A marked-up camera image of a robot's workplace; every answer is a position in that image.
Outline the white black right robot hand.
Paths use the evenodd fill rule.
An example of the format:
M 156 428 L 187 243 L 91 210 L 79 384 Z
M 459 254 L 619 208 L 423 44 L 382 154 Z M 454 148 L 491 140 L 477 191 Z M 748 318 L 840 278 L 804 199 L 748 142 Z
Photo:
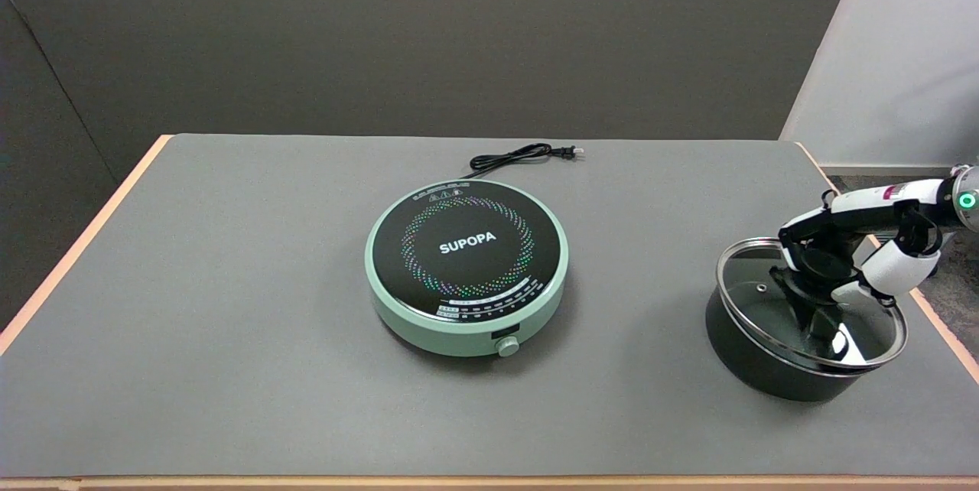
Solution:
M 933 273 L 946 236 L 974 229 L 957 191 L 949 177 L 825 197 L 780 227 L 787 267 L 772 277 L 788 297 L 815 306 L 850 303 L 856 294 L 892 305 Z

